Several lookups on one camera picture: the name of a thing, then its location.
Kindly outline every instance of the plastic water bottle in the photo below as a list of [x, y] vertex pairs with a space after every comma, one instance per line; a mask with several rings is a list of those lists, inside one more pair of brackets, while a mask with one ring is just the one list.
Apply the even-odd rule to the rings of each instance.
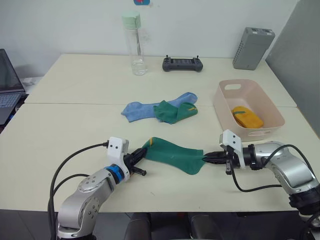
[[145, 74], [148, 69], [139, 39], [141, 28], [140, 13], [137, 11], [126, 12], [122, 15], [122, 22], [125, 29], [132, 72], [135, 75], [141, 76]]

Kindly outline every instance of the remote controller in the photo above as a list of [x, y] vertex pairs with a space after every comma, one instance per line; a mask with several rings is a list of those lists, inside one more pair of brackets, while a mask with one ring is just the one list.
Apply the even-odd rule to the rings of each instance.
[[163, 59], [162, 68], [165, 72], [170, 70], [194, 70], [196, 72], [201, 72], [203, 64], [199, 59], [199, 56], [196, 56], [192, 59], [187, 58], [171, 58], [166, 56]]

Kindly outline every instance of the gray power bank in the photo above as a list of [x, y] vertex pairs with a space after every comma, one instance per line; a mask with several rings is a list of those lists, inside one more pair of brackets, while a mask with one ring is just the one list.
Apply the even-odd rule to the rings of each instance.
[[233, 58], [235, 69], [255, 70], [275, 38], [271, 29], [246, 27]]

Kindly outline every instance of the pink plastic basket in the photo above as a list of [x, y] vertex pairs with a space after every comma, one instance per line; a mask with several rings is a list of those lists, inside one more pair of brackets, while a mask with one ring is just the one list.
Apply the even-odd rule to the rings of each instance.
[[[266, 139], [285, 124], [271, 99], [255, 81], [249, 79], [221, 81], [214, 95], [213, 105], [222, 129], [231, 130], [244, 142]], [[232, 114], [232, 109], [236, 106], [244, 106], [253, 111], [263, 120], [263, 127], [240, 126]]]

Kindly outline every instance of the laptop screen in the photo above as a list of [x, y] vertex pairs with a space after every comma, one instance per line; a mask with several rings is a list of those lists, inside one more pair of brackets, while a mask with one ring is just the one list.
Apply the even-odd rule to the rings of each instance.
[[22, 86], [6, 52], [0, 49], [0, 92], [23, 91]]

